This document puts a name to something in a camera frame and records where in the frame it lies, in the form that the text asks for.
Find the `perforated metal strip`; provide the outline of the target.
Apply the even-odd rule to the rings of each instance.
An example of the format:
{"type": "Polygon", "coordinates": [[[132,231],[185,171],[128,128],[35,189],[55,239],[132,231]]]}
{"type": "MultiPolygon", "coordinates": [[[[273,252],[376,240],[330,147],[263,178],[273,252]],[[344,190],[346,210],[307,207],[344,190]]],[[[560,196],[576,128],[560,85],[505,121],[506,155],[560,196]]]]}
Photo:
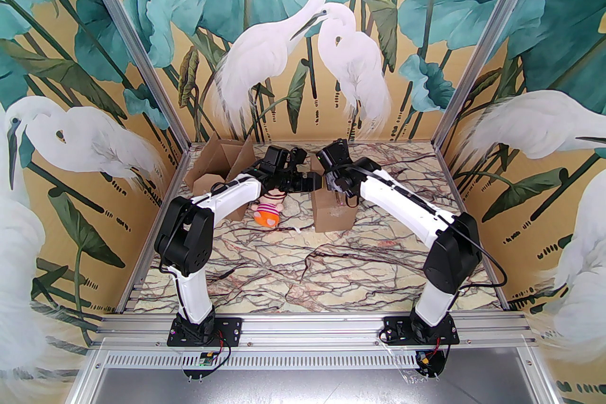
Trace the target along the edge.
{"type": "Polygon", "coordinates": [[[417,369],[413,350],[109,350],[104,359],[94,364],[97,369],[152,369],[210,371],[219,363],[227,370],[349,370],[349,369],[417,369]],[[198,365],[200,354],[214,351],[212,367],[198,365]]]}

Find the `aluminium frame post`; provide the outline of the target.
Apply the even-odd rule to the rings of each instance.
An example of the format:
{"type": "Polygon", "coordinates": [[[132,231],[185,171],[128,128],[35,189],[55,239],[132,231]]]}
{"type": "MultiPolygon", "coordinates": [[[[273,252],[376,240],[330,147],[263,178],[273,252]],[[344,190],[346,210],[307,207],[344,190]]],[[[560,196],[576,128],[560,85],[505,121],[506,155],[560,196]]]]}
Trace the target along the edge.
{"type": "Polygon", "coordinates": [[[135,30],[134,24],[124,9],[123,2],[121,0],[102,1],[112,17],[129,54],[132,56],[134,64],[136,64],[143,80],[149,86],[154,99],[156,99],[169,126],[175,134],[176,142],[179,144],[180,148],[184,149],[184,151],[188,151],[191,145],[190,138],[188,137],[179,116],[176,114],[175,108],[169,100],[168,94],[150,61],[147,51],[145,51],[143,43],[135,30]]]}
{"type": "Polygon", "coordinates": [[[475,79],[488,61],[489,55],[497,49],[497,42],[504,28],[507,26],[518,1],[497,0],[487,24],[479,37],[478,44],[463,71],[459,85],[431,138],[431,144],[436,152],[441,149],[448,132],[455,124],[455,118],[463,109],[463,105],[472,90],[475,79]]]}

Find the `aluminium table side rail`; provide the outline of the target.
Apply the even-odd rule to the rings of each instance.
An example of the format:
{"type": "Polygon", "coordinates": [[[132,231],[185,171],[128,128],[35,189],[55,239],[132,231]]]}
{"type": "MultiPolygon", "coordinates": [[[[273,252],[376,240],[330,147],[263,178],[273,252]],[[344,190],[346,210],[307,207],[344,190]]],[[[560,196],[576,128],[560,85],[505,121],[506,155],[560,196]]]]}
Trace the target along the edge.
{"type": "MultiPolygon", "coordinates": [[[[463,202],[463,197],[461,196],[461,194],[459,193],[459,190],[457,189],[457,185],[449,171],[448,165],[447,165],[440,149],[437,146],[434,146],[433,144],[431,144],[431,148],[433,148],[435,155],[437,156],[437,161],[439,162],[441,169],[444,172],[446,182],[449,185],[449,188],[452,192],[454,200],[456,201],[457,207],[460,209],[460,211],[468,212],[468,209],[467,209],[465,203],[463,202]]],[[[489,262],[488,259],[486,259],[486,257],[483,257],[482,266],[483,266],[483,269],[485,270],[487,276],[491,280],[491,282],[494,283],[497,280],[497,275],[494,272],[494,268],[493,268],[491,262],[489,262]]],[[[495,294],[498,298],[501,309],[504,311],[509,311],[509,307],[508,307],[508,304],[506,301],[506,296],[504,295],[504,291],[501,288],[494,288],[493,291],[495,292],[495,294]]]]}
{"type": "Polygon", "coordinates": [[[137,262],[128,279],[127,285],[123,291],[117,307],[116,313],[123,314],[125,312],[131,312],[134,310],[136,302],[139,299],[140,291],[145,282],[147,273],[149,272],[152,260],[154,257],[154,242],[158,233],[160,233],[160,227],[164,220],[164,216],[168,211],[168,205],[175,196],[177,196],[180,186],[182,185],[186,172],[190,165],[191,155],[193,152],[193,145],[190,145],[183,153],[182,158],[176,168],[175,174],[171,179],[168,190],[165,194],[165,198],[160,206],[160,209],[154,219],[149,235],[143,244],[142,250],[139,254],[137,262]]]}

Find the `black bracket with yellow connector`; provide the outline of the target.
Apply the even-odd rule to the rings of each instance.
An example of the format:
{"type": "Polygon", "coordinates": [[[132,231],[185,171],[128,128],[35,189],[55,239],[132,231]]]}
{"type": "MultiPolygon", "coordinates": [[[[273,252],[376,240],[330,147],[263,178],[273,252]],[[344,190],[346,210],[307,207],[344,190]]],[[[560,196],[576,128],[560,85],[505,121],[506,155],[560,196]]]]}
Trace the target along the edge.
{"type": "Polygon", "coordinates": [[[416,371],[426,378],[438,378],[446,367],[449,357],[450,347],[446,350],[429,350],[416,352],[416,371]]]}

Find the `brown cardboard express box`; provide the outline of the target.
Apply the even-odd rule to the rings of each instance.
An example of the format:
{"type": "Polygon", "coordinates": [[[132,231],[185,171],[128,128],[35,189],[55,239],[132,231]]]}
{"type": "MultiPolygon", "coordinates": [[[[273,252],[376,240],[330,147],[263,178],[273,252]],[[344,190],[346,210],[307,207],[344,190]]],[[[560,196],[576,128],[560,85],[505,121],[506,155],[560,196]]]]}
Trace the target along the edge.
{"type": "Polygon", "coordinates": [[[256,161],[252,140],[220,139],[212,134],[184,178],[193,196],[208,193],[218,182],[230,182],[256,161]]]}
{"type": "MultiPolygon", "coordinates": [[[[324,168],[322,168],[316,155],[313,153],[310,155],[310,170],[324,173],[324,168]]],[[[310,198],[312,202],[312,216],[317,233],[347,231],[353,227],[358,211],[356,198],[349,198],[350,205],[353,207],[331,204],[324,181],[322,189],[312,192],[310,198]]]]}

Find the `plush pig toy striped shirt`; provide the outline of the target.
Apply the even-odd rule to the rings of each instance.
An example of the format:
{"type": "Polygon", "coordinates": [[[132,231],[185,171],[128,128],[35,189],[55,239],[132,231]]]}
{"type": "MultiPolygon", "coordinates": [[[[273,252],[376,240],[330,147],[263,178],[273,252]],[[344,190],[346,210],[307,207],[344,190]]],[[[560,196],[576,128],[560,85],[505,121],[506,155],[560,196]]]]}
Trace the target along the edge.
{"type": "Polygon", "coordinates": [[[269,190],[251,204],[255,222],[269,229],[275,229],[281,220],[286,193],[279,189],[269,190]]]}

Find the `grey metal panel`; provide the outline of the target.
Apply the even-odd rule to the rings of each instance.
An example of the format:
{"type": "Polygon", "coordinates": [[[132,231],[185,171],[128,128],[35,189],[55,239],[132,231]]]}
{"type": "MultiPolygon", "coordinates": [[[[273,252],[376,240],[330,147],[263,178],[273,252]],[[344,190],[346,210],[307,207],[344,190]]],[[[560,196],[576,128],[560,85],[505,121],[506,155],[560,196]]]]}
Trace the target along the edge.
{"type": "Polygon", "coordinates": [[[405,380],[397,371],[180,371],[109,369],[77,404],[559,404],[523,379],[405,380]]]}

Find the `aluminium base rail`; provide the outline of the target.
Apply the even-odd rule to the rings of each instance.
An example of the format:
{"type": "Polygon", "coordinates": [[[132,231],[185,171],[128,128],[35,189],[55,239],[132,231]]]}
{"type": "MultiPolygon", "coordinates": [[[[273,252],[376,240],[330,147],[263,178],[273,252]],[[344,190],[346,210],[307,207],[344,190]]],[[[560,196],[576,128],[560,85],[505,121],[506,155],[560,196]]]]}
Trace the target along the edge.
{"type": "MultiPolygon", "coordinates": [[[[536,346],[536,338],[521,312],[457,310],[452,313],[463,348],[536,346]]],[[[160,313],[106,316],[93,337],[95,345],[164,346],[173,315],[160,313]]],[[[378,344],[385,318],[381,313],[242,314],[241,348],[303,348],[326,350],[378,344]]]]}

